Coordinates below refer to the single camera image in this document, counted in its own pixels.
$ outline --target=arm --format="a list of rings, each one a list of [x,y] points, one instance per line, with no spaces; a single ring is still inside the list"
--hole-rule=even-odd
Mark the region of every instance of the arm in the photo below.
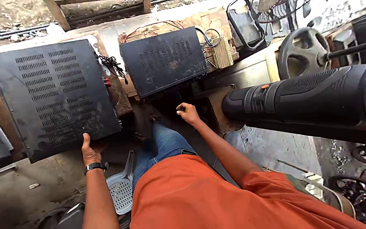
[[[90,147],[90,136],[83,134],[84,166],[94,162],[101,162],[103,146],[94,149]],[[114,203],[108,190],[102,169],[89,170],[86,174],[87,195],[84,211],[83,229],[119,229],[118,217]]]
[[[182,103],[176,109],[179,110],[177,111],[178,115],[196,128],[227,170],[228,174],[230,174],[238,185],[242,187],[242,178],[246,174],[254,171],[261,171],[258,165],[252,163],[246,156],[242,155],[240,151],[218,136],[201,121],[196,108],[193,105]]]

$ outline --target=power cord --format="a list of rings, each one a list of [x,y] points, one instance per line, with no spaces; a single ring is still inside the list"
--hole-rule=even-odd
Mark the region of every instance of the power cord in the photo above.
[[[121,63],[117,63],[115,57],[106,57],[106,56],[98,56],[98,57],[101,59],[101,62],[108,68],[108,70],[112,74],[124,78],[125,84],[128,85],[128,80],[126,80],[124,70],[118,66]]]

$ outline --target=amplifier cover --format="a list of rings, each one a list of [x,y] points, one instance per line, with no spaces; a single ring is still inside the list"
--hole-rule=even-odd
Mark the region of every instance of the amplifier cover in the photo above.
[[[0,95],[31,163],[121,130],[86,39],[0,53]]]
[[[194,27],[121,44],[120,51],[140,98],[207,72]]]

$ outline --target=person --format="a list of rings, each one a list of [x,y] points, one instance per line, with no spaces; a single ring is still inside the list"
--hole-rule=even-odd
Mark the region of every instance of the person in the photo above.
[[[366,229],[366,225],[298,191],[285,174],[263,172],[199,118],[193,105],[179,114],[204,138],[229,175],[226,182],[197,156],[185,138],[153,119],[152,137],[137,155],[130,228]],[[102,149],[89,147],[84,164],[101,161]],[[119,228],[102,169],[87,171],[84,229]]]

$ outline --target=blue jeans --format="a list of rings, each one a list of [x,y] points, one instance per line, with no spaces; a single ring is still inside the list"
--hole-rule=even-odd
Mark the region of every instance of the blue jeans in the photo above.
[[[178,132],[165,127],[158,121],[152,125],[152,139],[143,142],[143,149],[138,151],[136,166],[133,171],[132,192],[139,178],[154,164],[161,160],[180,155],[183,152],[194,153],[193,148]]]

